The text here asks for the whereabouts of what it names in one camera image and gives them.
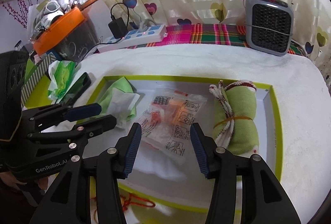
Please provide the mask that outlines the person's left hand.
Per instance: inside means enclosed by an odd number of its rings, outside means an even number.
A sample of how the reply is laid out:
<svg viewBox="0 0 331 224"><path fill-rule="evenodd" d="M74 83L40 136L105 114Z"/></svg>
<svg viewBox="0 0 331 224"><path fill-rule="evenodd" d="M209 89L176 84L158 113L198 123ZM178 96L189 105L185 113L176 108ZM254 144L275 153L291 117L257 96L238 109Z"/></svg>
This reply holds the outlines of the person's left hand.
<svg viewBox="0 0 331 224"><path fill-rule="evenodd" d="M9 187L13 187L17 190L20 190L19 187L18 187L19 185L24 185L25 184L25 183L22 183L22 182L18 181L14 177L14 175L11 173L11 171L0 173L0 178L1 178L1 181L3 181L3 183L5 183ZM45 177L45 178L37 180L36 183L38 184L38 187L40 187L40 189L47 190L48 180L49 180L49 177Z"/></svg>

